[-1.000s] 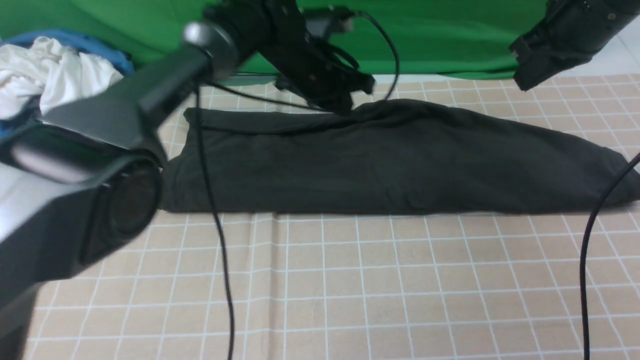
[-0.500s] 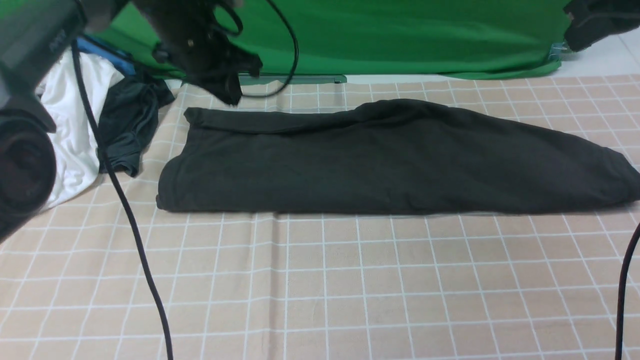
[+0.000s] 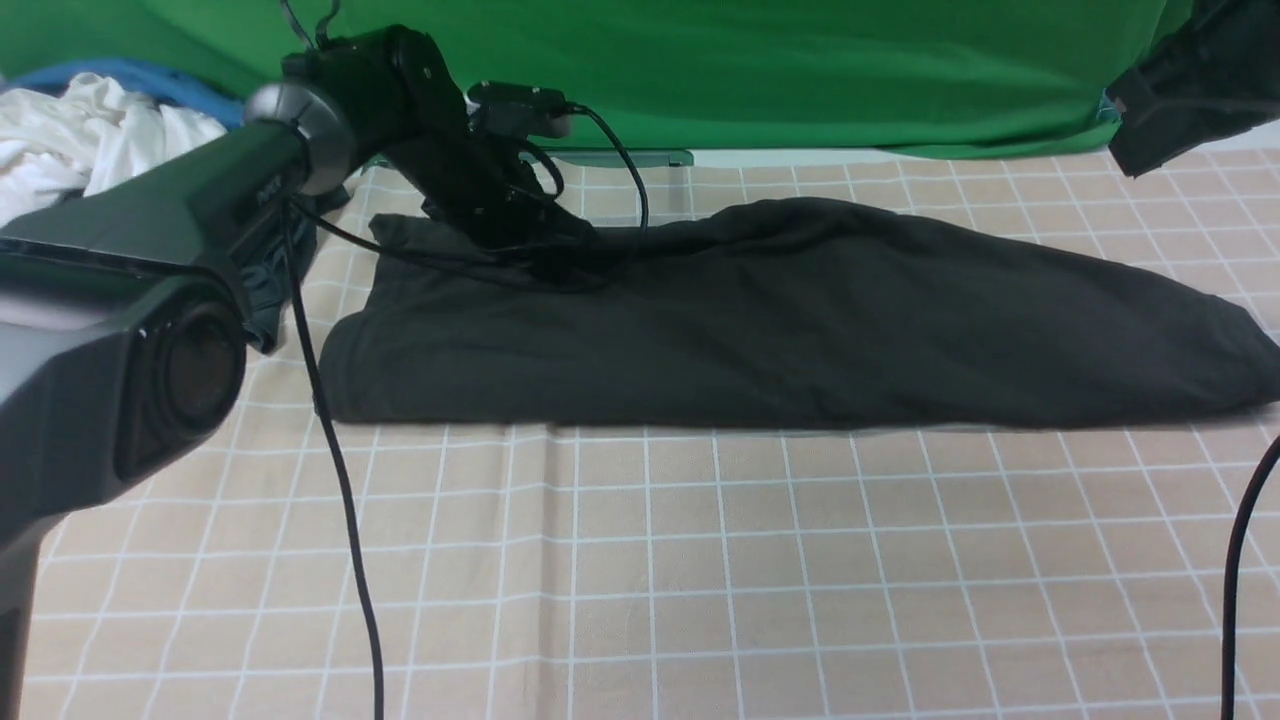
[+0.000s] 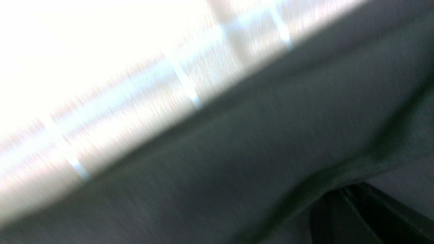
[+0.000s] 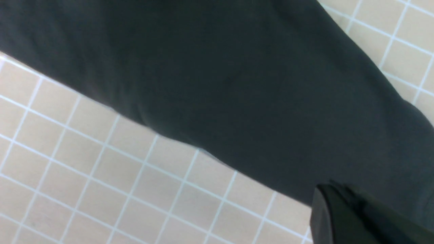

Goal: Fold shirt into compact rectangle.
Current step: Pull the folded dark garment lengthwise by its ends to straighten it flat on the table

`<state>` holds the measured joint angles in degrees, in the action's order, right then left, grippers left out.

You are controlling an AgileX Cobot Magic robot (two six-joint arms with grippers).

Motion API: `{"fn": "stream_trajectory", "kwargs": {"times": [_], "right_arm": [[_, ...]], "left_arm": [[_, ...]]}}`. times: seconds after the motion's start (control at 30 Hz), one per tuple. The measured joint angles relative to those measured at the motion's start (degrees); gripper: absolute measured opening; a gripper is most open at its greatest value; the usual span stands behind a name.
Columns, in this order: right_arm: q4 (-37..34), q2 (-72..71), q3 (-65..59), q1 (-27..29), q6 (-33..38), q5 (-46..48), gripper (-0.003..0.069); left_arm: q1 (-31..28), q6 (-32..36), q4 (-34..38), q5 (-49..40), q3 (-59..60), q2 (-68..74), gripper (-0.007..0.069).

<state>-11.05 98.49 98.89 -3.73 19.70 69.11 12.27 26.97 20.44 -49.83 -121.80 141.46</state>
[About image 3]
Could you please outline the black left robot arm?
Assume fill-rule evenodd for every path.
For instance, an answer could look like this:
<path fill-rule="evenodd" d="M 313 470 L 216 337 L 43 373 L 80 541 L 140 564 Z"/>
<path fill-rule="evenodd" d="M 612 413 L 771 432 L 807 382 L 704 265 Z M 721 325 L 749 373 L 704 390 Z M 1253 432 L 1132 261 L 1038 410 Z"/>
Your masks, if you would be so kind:
<path fill-rule="evenodd" d="M 201 446 L 246 370 L 241 268 L 301 195 L 384 158 L 474 255 L 547 269 L 593 234 L 524 155 L 582 111 L 561 91 L 453 81 L 403 26 L 317 32 L 244 106 L 242 127 L 88 199 L 3 229 L 3 716 L 20 712 L 44 537 Z"/>

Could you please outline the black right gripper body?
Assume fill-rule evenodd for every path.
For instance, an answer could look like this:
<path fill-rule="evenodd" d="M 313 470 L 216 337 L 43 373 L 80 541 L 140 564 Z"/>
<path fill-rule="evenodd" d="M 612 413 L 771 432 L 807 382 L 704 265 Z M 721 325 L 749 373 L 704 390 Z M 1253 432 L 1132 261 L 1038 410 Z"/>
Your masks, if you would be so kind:
<path fill-rule="evenodd" d="M 1138 178 L 1279 117 L 1279 4 L 1198 1 L 1190 19 L 1103 92 L 1108 151 Z"/>

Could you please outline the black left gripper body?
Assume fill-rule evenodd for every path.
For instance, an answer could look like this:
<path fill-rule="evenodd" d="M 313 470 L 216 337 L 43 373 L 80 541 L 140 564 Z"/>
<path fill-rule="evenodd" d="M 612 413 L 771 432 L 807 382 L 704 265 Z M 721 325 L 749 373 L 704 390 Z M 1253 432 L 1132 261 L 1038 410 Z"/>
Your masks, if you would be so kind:
<path fill-rule="evenodd" d="M 599 245 L 594 225 L 559 204 L 564 177 L 526 138 L 388 126 L 375 149 L 424 196 L 428 215 L 492 256 Z"/>

